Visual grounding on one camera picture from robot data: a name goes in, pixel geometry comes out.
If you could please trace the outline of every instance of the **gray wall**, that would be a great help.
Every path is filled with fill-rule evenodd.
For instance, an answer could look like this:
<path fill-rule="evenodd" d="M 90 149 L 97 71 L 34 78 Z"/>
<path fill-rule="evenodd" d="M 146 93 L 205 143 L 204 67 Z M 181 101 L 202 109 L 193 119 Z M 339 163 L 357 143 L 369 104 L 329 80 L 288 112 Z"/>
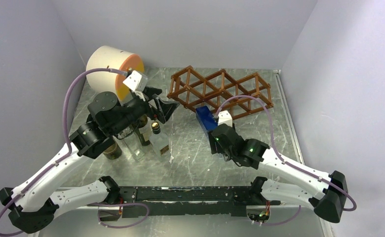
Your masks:
<path fill-rule="evenodd" d="M 83 59 L 105 44 L 149 66 L 279 69 L 317 0 L 53 0 Z"/>
<path fill-rule="evenodd" d="M 64 95 L 83 71 L 50 1 L 0 1 L 0 189 L 21 184 L 63 146 Z M 6 218 L 0 229 L 16 230 Z"/>
<path fill-rule="evenodd" d="M 337 236 L 385 236 L 385 0 L 320 0 L 281 78 L 306 163 L 358 203 Z"/>

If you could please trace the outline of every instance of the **gray marble surface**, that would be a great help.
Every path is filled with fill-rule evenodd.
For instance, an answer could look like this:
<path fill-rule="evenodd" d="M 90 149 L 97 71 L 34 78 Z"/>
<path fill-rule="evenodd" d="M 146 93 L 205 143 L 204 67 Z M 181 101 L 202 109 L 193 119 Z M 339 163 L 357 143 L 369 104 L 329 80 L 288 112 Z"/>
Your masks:
<path fill-rule="evenodd" d="M 147 68 L 145 74 L 149 77 L 148 85 L 161 88 L 162 99 L 170 88 L 171 75 L 181 68 Z M 196 69 L 207 76 L 219 69 Z M 278 90 L 275 76 L 271 70 L 227 69 L 235 79 L 240 79 L 253 72 L 271 85 L 271 96 L 274 107 L 269 111 L 273 118 L 275 144 L 282 154 L 297 160 L 293 147 L 289 124 L 286 120 L 284 105 Z M 220 78 L 212 81 L 216 86 Z M 246 89 L 255 88 L 255 82 L 249 81 Z M 85 83 L 79 100 L 71 132 L 85 122 L 89 114 L 87 105 L 96 93 Z M 234 121 L 237 132 L 244 138 L 256 138 L 270 144 L 269 122 L 264 112 L 256 113 Z M 195 113 L 180 106 L 172 118 L 162 126 L 169 136 L 170 155 L 165 159 L 157 159 L 150 146 L 144 147 L 146 153 L 143 159 L 135 160 L 128 148 L 117 141 L 123 150 L 123 155 L 116 160 L 109 160 L 104 155 L 93 162 L 88 162 L 71 176 L 64 187 L 83 186 L 94 182 L 99 177 L 110 175 L 120 186 L 231 186 L 249 185 L 256 176 L 266 176 L 280 180 L 276 175 L 263 170 L 237 167 L 232 161 L 225 162 L 218 155 L 211 155 L 210 146 L 204 135 Z"/>

